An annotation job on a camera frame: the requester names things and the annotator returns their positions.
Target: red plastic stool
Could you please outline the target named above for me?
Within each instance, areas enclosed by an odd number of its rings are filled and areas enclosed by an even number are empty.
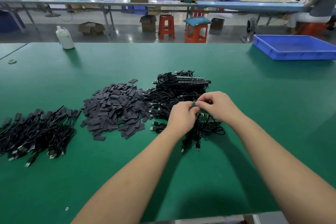
[[[175,39],[174,17],[170,14],[160,15],[158,33],[160,39],[163,39],[165,34],[173,35],[173,38]]]
[[[296,31],[296,35],[320,35],[327,28],[326,23],[302,23]]]
[[[194,32],[192,35],[189,35],[189,28],[190,25],[188,25],[187,33],[185,35],[185,43],[206,43],[207,42],[207,35],[208,35],[208,24],[200,24],[194,27]],[[205,28],[205,36],[200,35],[200,31],[202,28]]]
[[[198,17],[198,16],[204,17],[204,13],[202,11],[204,11],[204,9],[195,8],[193,17]]]

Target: person in gray shirt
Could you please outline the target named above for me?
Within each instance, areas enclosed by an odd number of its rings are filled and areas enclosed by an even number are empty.
[[[336,0],[309,0],[305,2],[304,7],[313,7],[310,13],[292,14],[287,24],[291,28],[292,34],[295,34],[297,22],[327,23],[330,21]]]

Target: pile of black cables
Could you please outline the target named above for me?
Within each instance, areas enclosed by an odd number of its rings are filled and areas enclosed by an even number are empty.
[[[172,107],[181,101],[195,102],[202,94],[204,94],[211,83],[202,77],[194,77],[194,71],[175,72],[176,75],[170,73],[159,74],[157,80],[153,82],[156,88],[152,90],[145,98],[152,105],[151,115],[157,119],[168,120]],[[151,130],[161,133],[166,124],[152,122]],[[182,152],[190,148],[193,141],[197,150],[201,148],[201,136],[208,136],[211,133],[224,135],[225,131],[220,126],[220,122],[213,119],[208,113],[199,112],[193,129],[186,134],[186,138],[182,141]]]
[[[6,118],[0,127],[0,155],[7,154],[8,161],[12,161],[31,153],[26,167],[45,150],[48,150],[50,159],[64,156],[70,139],[76,133],[74,124],[81,112],[62,106],[47,113],[36,109],[26,117],[17,113],[13,123],[11,118]]]

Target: white pants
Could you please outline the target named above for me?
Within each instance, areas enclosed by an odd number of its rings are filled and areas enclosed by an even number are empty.
[[[313,17],[309,13],[292,14],[289,18],[287,26],[290,28],[296,27],[296,22],[312,22],[312,23],[327,23],[331,16],[327,17]]]

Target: gray shirt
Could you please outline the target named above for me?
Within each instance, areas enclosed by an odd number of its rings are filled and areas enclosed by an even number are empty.
[[[331,16],[336,5],[336,0],[311,0],[314,6],[310,12],[313,17]]]

